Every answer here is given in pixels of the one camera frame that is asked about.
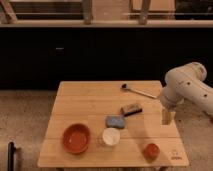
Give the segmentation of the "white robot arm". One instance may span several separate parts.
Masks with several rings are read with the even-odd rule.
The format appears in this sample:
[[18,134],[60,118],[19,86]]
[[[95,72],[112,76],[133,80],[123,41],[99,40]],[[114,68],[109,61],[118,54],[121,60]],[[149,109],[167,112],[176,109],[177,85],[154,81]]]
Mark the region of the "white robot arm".
[[184,99],[193,102],[210,117],[213,117],[213,88],[204,83],[206,77],[207,70],[199,62],[175,67],[166,73],[166,86],[159,95],[163,106],[163,125],[169,125],[172,122],[175,108]]

